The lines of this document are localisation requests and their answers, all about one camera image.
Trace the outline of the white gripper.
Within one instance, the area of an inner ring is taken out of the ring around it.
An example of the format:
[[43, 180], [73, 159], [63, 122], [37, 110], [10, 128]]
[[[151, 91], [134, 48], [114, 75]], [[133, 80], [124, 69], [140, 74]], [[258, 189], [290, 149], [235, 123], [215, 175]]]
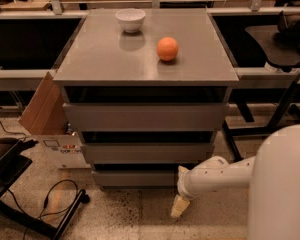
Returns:
[[230, 164], [220, 156], [214, 156], [193, 169], [178, 166], [177, 190], [171, 208], [171, 217], [178, 218], [190, 205], [188, 199], [195, 199], [206, 191], [215, 191], [226, 185], [224, 170]]

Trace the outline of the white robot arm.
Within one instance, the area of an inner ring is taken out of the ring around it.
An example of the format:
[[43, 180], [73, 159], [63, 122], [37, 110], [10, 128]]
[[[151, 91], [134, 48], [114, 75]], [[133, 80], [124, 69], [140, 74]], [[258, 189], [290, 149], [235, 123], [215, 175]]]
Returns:
[[180, 166], [171, 216], [208, 191], [236, 187], [249, 189], [247, 240], [300, 240], [300, 124], [272, 133], [254, 157]]

